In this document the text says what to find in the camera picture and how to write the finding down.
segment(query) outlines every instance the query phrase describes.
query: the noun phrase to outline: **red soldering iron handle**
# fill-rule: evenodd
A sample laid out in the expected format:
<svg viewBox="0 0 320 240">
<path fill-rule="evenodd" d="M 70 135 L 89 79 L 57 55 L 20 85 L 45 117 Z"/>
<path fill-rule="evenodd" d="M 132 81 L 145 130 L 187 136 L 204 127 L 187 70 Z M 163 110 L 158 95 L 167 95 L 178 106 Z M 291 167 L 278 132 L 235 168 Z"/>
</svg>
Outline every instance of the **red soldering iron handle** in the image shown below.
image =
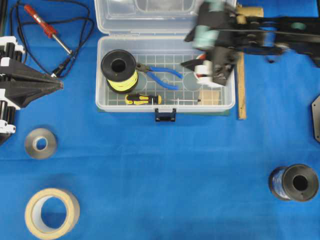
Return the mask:
<svg viewBox="0 0 320 240">
<path fill-rule="evenodd" d="M 39 15 L 37 14 L 36 10 L 34 10 L 29 4 L 24 5 L 24 10 L 35 20 L 37 24 L 39 24 L 45 35 L 48 36 L 48 38 L 52 38 L 52 35 L 57 35 L 57 30 L 49 24 L 47 24 Z"/>
</svg>

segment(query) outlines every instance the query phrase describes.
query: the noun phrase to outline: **plastic storage box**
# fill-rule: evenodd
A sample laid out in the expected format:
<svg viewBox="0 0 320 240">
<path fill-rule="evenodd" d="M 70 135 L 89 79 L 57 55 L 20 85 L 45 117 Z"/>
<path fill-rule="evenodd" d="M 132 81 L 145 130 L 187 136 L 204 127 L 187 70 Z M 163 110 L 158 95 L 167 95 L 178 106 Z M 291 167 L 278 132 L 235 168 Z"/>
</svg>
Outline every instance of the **plastic storage box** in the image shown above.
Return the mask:
<svg viewBox="0 0 320 240">
<path fill-rule="evenodd" d="M 194 73 L 180 63 L 195 59 L 202 52 L 184 42 L 193 28 L 199 5 L 203 0 L 95 0 L 98 29 L 109 36 L 98 41 L 95 103 L 105 112 L 217 113 L 231 109 L 236 102 L 235 75 L 225 87 L 210 88 L 197 84 Z M 237 0 L 227 0 L 236 5 Z M 123 49 L 136 61 L 155 67 L 172 68 L 183 74 L 179 79 L 170 73 L 156 73 L 160 79 L 179 87 L 168 90 L 145 73 L 139 72 L 138 85 L 132 92 L 160 95 L 164 104 L 127 105 L 125 94 L 109 89 L 101 71 L 104 55 Z M 197 100 L 200 102 L 182 101 Z"/>
</svg>

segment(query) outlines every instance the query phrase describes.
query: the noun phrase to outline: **screwdriver handle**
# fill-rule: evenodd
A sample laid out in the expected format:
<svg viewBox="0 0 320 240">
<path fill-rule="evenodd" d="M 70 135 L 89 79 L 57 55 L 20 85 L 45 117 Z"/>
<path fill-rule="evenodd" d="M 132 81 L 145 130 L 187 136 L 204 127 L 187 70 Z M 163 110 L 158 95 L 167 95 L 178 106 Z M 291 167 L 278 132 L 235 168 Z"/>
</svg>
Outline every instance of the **screwdriver handle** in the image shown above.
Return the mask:
<svg viewBox="0 0 320 240">
<path fill-rule="evenodd" d="M 127 94 L 124 98 L 128 105 L 143 105 L 143 104 L 161 104 L 162 98 L 160 95 L 142 95 L 142 94 Z"/>
<path fill-rule="evenodd" d="M 48 38 L 51 39 L 52 35 L 57 35 L 57 30 L 55 30 L 53 26 L 47 24 L 29 4 L 24 5 L 24 10 L 42 27 Z"/>
</svg>

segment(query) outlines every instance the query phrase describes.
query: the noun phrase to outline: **yellow and black screwdriver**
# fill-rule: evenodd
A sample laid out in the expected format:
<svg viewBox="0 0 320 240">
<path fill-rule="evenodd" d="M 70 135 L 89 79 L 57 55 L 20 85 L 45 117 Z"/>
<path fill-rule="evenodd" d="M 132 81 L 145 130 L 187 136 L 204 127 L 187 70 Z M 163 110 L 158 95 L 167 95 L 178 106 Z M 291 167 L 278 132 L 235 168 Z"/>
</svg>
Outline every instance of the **yellow and black screwdriver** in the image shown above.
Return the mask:
<svg viewBox="0 0 320 240">
<path fill-rule="evenodd" d="M 160 95 L 143 95 L 143 94 L 127 94 L 124 98 L 125 103 L 128 105 L 144 105 L 144 104 L 161 104 L 162 97 Z M 178 102 L 194 102 L 198 103 L 201 100 L 179 100 L 179 99 L 165 99 L 166 101 L 178 101 Z"/>
</svg>

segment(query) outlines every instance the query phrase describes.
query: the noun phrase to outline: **black cable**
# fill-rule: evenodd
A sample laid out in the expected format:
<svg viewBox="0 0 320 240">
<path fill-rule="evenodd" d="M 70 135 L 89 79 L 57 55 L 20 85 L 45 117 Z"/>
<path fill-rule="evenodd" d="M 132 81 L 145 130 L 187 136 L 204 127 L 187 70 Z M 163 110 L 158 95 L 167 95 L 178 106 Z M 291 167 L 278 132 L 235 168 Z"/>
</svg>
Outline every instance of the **black cable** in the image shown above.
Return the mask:
<svg viewBox="0 0 320 240">
<path fill-rule="evenodd" d="M 95 23 L 90 18 L 90 9 L 88 8 L 88 6 L 86 6 L 82 2 L 78 2 L 78 1 L 74 1 L 74 0 L 44 0 L 44 1 L 46 1 L 46 2 L 61 2 L 61 3 L 76 4 L 76 5 L 79 5 L 81 7 L 84 7 L 87 10 L 87 16 L 86 17 L 80 16 L 80 17 L 73 17 L 73 18 L 65 19 L 65 20 L 48 21 L 47 22 L 49 25 L 54 25 L 54 24 L 65 24 L 65 23 L 71 23 L 71 22 L 74 22 L 74 21 L 84 20 L 82 28 L 81 28 L 81 33 L 80 33 L 80 38 L 79 38 L 79 43 L 78 43 L 77 48 L 72 52 L 71 55 L 68 56 L 68 58 L 63 63 L 61 63 L 59 65 L 58 68 L 56 68 L 54 70 L 54 71 L 58 71 L 58 75 L 60 75 L 61 72 L 63 70 L 65 70 L 67 65 L 71 62 L 70 65 L 69 65 L 69 68 L 66 70 L 65 74 L 58 76 L 58 78 L 64 78 L 71 71 L 71 68 L 73 67 L 73 65 L 74 65 L 74 63 L 75 63 L 75 61 L 77 59 L 77 56 L 79 54 L 80 48 L 88 41 L 89 37 L 93 33 Z M 18 25 L 17 33 L 18 33 L 19 38 L 22 41 L 22 44 L 23 44 L 23 46 L 25 48 L 25 53 L 26 53 L 26 57 L 24 59 L 24 62 L 27 60 L 27 55 L 29 54 L 30 57 L 34 60 L 34 62 L 39 66 L 39 68 L 41 68 L 45 73 L 50 75 L 51 73 L 48 70 L 46 70 L 40 64 L 40 62 L 35 58 L 35 56 L 31 53 L 30 49 L 28 48 L 28 43 L 27 43 L 27 40 L 26 40 L 25 35 L 24 35 L 24 31 L 23 31 L 23 27 L 24 26 L 26 26 L 26 25 L 35 25 L 37 23 L 34 22 L 34 21 L 33 22 L 31 22 L 31 21 L 30 22 L 21 22 L 20 21 L 20 17 L 19 17 L 19 10 L 18 10 L 19 6 L 24 6 L 24 4 L 20 2 L 20 0 L 18 0 L 16 2 L 16 4 L 14 6 L 12 6 L 11 9 L 10 9 L 10 34 L 13 35 L 13 21 L 12 21 L 13 16 L 12 16 L 12 14 L 13 14 L 13 10 L 16 9 L 16 19 L 17 19 L 17 25 Z M 91 28 L 90 28 L 88 34 L 86 35 L 86 37 L 84 38 L 84 33 L 85 33 L 85 29 L 86 29 L 86 26 L 87 26 L 88 22 L 91 23 Z"/>
</svg>

